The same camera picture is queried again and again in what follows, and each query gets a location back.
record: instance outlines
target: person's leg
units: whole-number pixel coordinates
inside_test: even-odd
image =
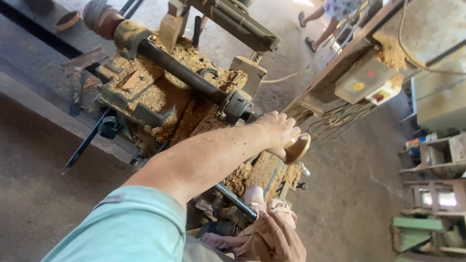
[[[314,13],[312,13],[310,16],[303,18],[300,23],[303,28],[306,27],[306,24],[309,21],[316,20],[319,17],[323,16],[325,14],[325,10],[323,9],[323,6],[321,6],[319,9],[317,9]]]
[[[325,31],[322,33],[321,37],[319,37],[319,39],[317,39],[316,41],[314,41],[312,43],[312,49],[313,50],[317,50],[317,48],[319,48],[319,46],[329,37],[333,34],[333,32],[335,32],[336,30],[336,27],[338,26],[338,20],[335,18],[335,17],[332,17],[332,19],[330,20],[330,23],[329,23],[329,26],[327,27],[327,29],[325,29]]]

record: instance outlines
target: sandal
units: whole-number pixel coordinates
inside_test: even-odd
[[[311,41],[311,39],[310,39],[309,37],[306,37],[306,39],[305,39],[304,41],[305,41],[306,44],[309,46],[309,48],[311,49],[311,51],[315,53],[314,48],[312,48],[312,43],[313,43],[314,41]]]
[[[303,18],[304,18],[304,12],[300,12],[300,13],[298,14],[298,21],[299,21],[299,25],[300,25],[302,28],[304,28],[304,26],[302,26],[302,24],[301,24],[301,20],[302,20]]]

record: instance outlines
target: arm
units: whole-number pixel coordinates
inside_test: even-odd
[[[183,206],[267,150],[285,158],[284,145],[300,133],[295,120],[273,111],[256,122],[218,129],[186,139],[151,158],[122,186],[148,186],[174,197]]]

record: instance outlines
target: concrete floor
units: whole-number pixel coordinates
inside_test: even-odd
[[[82,10],[78,1],[61,0]],[[110,0],[120,8],[124,1]],[[299,28],[300,10],[311,13],[320,0],[256,0],[252,16],[279,35],[282,47],[267,54],[261,66],[267,79],[301,70],[312,54],[303,39],[318,37],[326,17]],[[134,18],[156,29],[166,1],[146,0]],[[194,12],[186,32],[192,35]],[[221,28],[207,24],[200,50],[228,68],[234,56],[251,50]],[[256,105],[282,110],[308,87],[311,75],[261,86]],[[404,207],[397,150],[408,139],[398,121],[406,116],[406,97],[399,95],[306,154],[312,175],[303,178],[307,190],[288,194],[298,215],[297,231],[308,251],[307,261],[390,261],[390,218]],[[40,260],[77,226],[106,194],[129,176],[126,164],[90,147],[66,175],[63,166],[81,143],[45,118],[0,95],[0,261]]]

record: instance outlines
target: floral dress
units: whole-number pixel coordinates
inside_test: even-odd
[[[323,8],[330,18],[335,17],[340,22],[364,2],[365,0],[325,0]]]

